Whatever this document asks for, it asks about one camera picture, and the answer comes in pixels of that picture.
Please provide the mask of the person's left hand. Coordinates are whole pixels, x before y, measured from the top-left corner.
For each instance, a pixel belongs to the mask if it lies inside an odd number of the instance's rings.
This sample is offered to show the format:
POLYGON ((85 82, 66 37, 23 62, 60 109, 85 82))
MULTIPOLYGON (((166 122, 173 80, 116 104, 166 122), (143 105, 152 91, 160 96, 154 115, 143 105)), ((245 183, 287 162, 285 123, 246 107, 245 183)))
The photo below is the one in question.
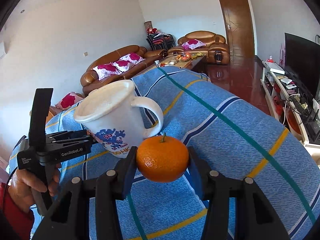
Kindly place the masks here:
POLYGON ((12 176, 8 193, 13 202, 25 213, 35 204, 31 190, 40 193, 49 192, 52 197, 57 194, 60 182, 61 163, 55 165, 52 181, 46 186, 39 178, 27 170, 16 170, 12 176))

